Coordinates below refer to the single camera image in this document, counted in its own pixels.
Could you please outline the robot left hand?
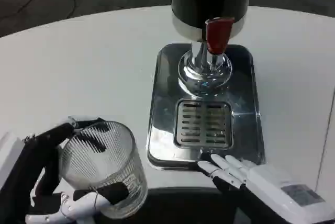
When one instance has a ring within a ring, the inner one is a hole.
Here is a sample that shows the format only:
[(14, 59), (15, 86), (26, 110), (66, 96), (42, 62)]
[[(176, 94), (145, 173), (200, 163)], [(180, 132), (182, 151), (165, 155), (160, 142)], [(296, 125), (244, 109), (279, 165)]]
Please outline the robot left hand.
[(59, 185), (59, 147), (72, 137), (103, 153), (107, 147), (96, 137), (81, 136), (88, 127), (107, 132), (107, 121), (69, 118), (39, 135), (10, 141), (10, 150), (1, 161), (1, 223), (76, 223), (92, 217), (105, 207), (129, 196), (123, 182), (97, 189), (55, 193)]

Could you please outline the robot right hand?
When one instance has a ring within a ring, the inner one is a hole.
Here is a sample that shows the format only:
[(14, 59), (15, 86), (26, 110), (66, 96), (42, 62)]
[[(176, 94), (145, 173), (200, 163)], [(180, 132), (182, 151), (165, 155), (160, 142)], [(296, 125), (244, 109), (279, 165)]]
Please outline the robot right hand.
[(198, 169), (224, 192), (232, 186), (238, 207), (254, 223), (334, 223), (334, 208), (306, 184), (265, 163), (210, 156)]

